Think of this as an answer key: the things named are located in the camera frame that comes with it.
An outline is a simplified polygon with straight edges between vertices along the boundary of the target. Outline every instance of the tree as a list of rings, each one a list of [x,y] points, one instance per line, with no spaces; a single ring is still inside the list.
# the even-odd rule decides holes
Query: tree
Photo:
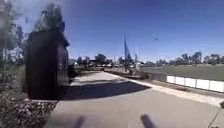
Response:
[[[210,61],[210,57],[209,57],[209,56],[205,56],[205,57],[204,57],[204,61],[203,61],[203,63],[204,63],[204,64],[208,64],[209,61]]]
[[[19,18],[20,14],[18,10],[13,8],[11,1],[1,0],[1,9],[0,9],[0,22],[3,23],[0,26],[0,61],[2,66],[3,56],[6,60],[9,56],[9,51],[13,50],[16,46],[15,44],[15,20]]]
[[[185,64],[185,62],[184,62],[184,60],[182,58],[178,57],[176,59],[176,65],[184,65],[184,64]]]
[[[146,61],[145,64],[144,64],[144,66],[147,66],[147,67],[155,67],[156,64],[153,63],[152,61]]]
[[[60,6],[51,3],[42,11],[33,31],[42,31],[59,28],[61,32],[65,30],[65,22],[62,17]]]
[[[106,64],[110,64],[110,63],[112,63],[112,62],[113,62],[112,59],[106,59]]]
[[[224,64],[224,56],[221,58],[221,63]]]
[[[170,60],[169,65],[176,65],[176,61],[175,60]]]
[[[105,55],[103,55],[103,54],[98,54],[97,56],[95,56],[95,60],[96,60],[96,63],[97,64],[105,64],[105,62],[106,62],[106,56]]]
[[[79,57],[79,58],[77,59],[77,64],[78,64],[78,65],[81,65],[81,64],[82,64],[82,57]]]
[[[23,50],[23,30],[21,26],[17,26],[16,27],[16,32],[15,32],[15,39],[16,39],[16,45],[17,47],[15,48],[15,52],[16,52],[16,62],[18,64],[23,63],[23,59],[21,58],[22,56],[22,50]]]
[[[159,61],[156,61],[156,66],[163,66],[167,64],[168,63],[166,62],[166,60],[159,59]]]
[[[23,62],[25,62],[25,60],[26,60],[27,44],[28,44],[28,39],[25,39],[21,45],[21,55],[22,55]]]
[[[183,58],[183,60],[184,60],[184,64],[188,64],[188,62],[189,62],[189,57],[188,57],[188,55],[185,53],[185,54],[182,54],[181,56],[182,56],[182,58]]]
[[[201,52],[195,52],[192,55],[192,59],[193,59],[194,64],[201,64],[202,53]]]
[[[123,59],[122,57],[119,57],[119,59],[118,59],[118,63],[119,63],[119,64],[124,64],[124,59]]]
[[[89,64],[90,63],[90,57],[86,56],[85,61],[86,61],[86,64]]]
[[[211,64],[216,65],[219,64],[221,61],[220,55],[219,54],[211,54]]]
[[[7,61],[8,64],[12,64],[13,63],[13,59],[12,59],[12,55],[11,54],[7,54]]]
[[[189,65],[193,65],[194,64],[192,56],[188,56],[188,64]]]

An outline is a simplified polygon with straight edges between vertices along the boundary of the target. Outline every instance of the pavement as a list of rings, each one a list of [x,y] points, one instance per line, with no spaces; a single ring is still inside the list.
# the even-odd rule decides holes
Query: pavement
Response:
[[[45,128],[224,128],[222,98],[105,72],[77,77]]]

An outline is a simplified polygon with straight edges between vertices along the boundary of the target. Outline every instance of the sports field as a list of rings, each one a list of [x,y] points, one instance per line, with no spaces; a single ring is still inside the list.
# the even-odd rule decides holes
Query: sports field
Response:
[[[163,66],[141,67],[140,71],[174,76],[224,81],[224,65],[221,66]]]

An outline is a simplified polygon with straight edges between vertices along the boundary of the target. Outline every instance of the sky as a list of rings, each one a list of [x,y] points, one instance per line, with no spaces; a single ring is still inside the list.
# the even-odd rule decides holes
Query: sky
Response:
[[[224,55],[223,0],[18,1],[23,12],[18,23],[26,32],[48,3],[62,7],[70,58],[98,53],[124,57],[124,36],[132,57],[137,52],[142,61],[170,60],[196,51]]]

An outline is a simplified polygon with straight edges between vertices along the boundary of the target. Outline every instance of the pole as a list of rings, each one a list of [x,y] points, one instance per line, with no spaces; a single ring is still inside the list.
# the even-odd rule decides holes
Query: pole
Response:
[[[4,60],[3,60],[3,82],[6,81],[6,54],[7,54],[7,50],[6,50],[6,44],[7,44],[7,37],[8,37],[8,15],[9,15],[9,11],[8,11],[8,7],[6,6],[6,3],[4,3],[4,24],[5,24],[5,36],[4,36]]]
[[[127,72],[127,58],[126,58],[126,35],[124,35],[124,68],[125,68],[125,72]]]

